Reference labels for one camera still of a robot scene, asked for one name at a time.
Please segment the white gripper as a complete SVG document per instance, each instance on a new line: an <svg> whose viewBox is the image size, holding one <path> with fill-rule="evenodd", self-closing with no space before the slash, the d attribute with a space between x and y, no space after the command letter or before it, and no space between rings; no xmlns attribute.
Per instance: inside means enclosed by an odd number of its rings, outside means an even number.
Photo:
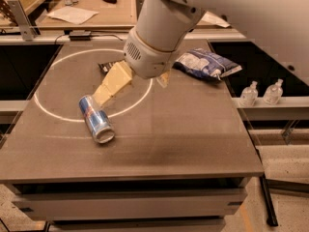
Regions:
<svg viewBox="0 0 309 232"><path fill-rule="evenodd" d="M125 60L116 62L105 76L93 98L99 106L103 106L133 79L133 71L144 79L157 77L156 81L162 88L169 84L169 71L179 51L164 52L146 45L139 39L135 29L128 33L124 46Z"/></svg>

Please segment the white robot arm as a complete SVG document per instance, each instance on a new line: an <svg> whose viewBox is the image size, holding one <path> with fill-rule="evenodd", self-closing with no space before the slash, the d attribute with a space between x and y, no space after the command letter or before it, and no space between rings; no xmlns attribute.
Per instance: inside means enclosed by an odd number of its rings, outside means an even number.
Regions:
<svg viewBox="0 0 309 232"><path fill-rule="evenodd" d="M104 105L135 75L169 72L185 35L203 15L224 16L247 40L309 84L309 0L144 0L116 63L93 99Z"/></svg>

